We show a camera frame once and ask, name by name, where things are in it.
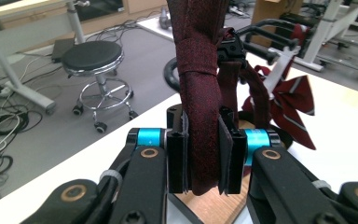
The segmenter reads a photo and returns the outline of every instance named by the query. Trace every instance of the maroon strap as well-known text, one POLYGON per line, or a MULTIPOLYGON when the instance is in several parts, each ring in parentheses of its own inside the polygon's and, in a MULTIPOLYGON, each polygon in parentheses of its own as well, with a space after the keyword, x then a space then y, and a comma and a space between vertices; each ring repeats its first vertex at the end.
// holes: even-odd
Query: maroon strap
POLYGON ((253 98, 254 126, 257 129, 269 128, 269 93, 254 68, 248 64, 246 69, 241 69, 240 76, 245 78, 249 85, 249 92, 253 98))
POLYGON ((291 39, 298 39, 298 45, 302 46, 305 38, 307 37, 307 33, 310 31, 310 28, 304 27, 300 24, 296 24, 293 32, 290 34, 291 39))
POLYGON ((221 93, 216 43, 228 0, 168 0, 176 45, 182 106, 189 121, 188 167, 191 188, 201 195, 217 186, 221 93))
POLYGON ((222 92, 223 105, 234 112, 234 124, 238 128, 237 83, 240 63, 220 63, 217 81, 222 92))

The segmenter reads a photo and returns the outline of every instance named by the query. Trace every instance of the chair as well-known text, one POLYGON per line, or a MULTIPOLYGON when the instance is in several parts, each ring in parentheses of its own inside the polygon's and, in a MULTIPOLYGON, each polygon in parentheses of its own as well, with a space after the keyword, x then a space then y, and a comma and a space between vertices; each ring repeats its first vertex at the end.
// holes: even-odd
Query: chair
POLYGON ((130 119, 138 116, 128 102, 133 96, 130 85, 122 79, 105 76, 109 72, 116 74, 116 69, 123 59, 124 52, 121 46, 110 41, 78 44, 62 55, 62 67, 69 77, 96 78, 96 81, 81 91, 73 113, 80 116, 83 114, 83 107, 92 110, 94 127, 99 133, 104 133, 107 129, 106 124, 97 119, 99 111, 126 105, 130 110, 130 119))

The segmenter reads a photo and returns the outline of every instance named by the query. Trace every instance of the stool wheel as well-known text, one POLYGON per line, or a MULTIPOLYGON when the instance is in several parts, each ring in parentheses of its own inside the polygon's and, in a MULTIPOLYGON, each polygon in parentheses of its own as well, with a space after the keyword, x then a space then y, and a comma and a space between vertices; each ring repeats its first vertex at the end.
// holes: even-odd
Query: stool wheel
POLYGON ((132 98, 133 97, 133 95, 134 95, 134 93, 133 93, 133 91, 126 91, 126 95, 128 95, 128 94, 130 94, 130 98, 132 98))
POLYGON ((97 130, 98 133, 105 133, 107 129, 107 125, 102 122, 96 122, 94 123, 94 127, 97 130))
POLYGON ((322 67, 326 67, 326 66, 327 66, 327 62, 321 60, 321 66, 322 66, 322 67))
POLYGON ((54 113, 54 109, 46 109, 45 112, 47 115, 52 115, 54 113))
POLYGON ((138 114, 133 110, 129 112, 129 115, 130 115, 130 120, 133 120, 136 117, 138 117, 138 114))
POLYGON ((77 116, 80 116, 83 114, 83 106, 79 106, 79 105, 75 105, 75 107, 72 109, 72 112, 77 115, 77 116))

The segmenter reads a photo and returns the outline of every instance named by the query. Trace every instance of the white desk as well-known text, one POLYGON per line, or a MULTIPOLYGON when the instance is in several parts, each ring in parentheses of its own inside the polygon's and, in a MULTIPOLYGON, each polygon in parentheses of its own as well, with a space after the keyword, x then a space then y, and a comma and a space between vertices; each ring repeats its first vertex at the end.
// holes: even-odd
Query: white desk
MULTIPOLYGON (((263 62, 249 56, 253 65, 263 62)), ((303 72, 293 69, 290 77, 303 72)), ((318 148, 312 151, 293 144, 290 152, 337 191, 343 182, 358 180, 358 91, 309 76, 316 116, 301 116, 318 148)), ((239 86, 239 104, 247 97, 247 86, 239 86)), ((177 94, 140 117, 86 147, 75 156, 0 200, 0 223, 19 223, 30 216, 59 185, 78 178, 97 182, 124 147, 131 128, 165 128, 166 109, 180 103, 177 94)))
POLYGON ((73 0, 22 0, 0 7, 0 19, 3 19, 40 8, 55 7, 59 4, 66 4, 68 12, 0 31, 0 65, 9 78, 6 85, 14 92, 44 108, 48 114, 53 112, 55 102, 22 85, 7 61, 7 55, 72 31, 75 31, 79 43, 84 42, 84 35, 73 0))

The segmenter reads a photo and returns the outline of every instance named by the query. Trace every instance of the screw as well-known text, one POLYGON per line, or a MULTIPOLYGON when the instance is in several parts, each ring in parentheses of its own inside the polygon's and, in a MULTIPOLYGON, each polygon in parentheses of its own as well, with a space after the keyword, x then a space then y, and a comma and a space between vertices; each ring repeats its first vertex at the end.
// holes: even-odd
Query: screw
POLYGON ((182 134, 179 133, 179 132, 174 132, 174 133, 172 133, 172 136, 173 137, 180 137, 180 136, 182 136, 182 134))
POLYGON ((122 224, 144 224, 145 218, 139 211, 130 211, 126 216, 123 217, 122 224))
POLYGON ((316 224, 338 224, 339 221, 331 213, 321 213, 315 218, 316 224))

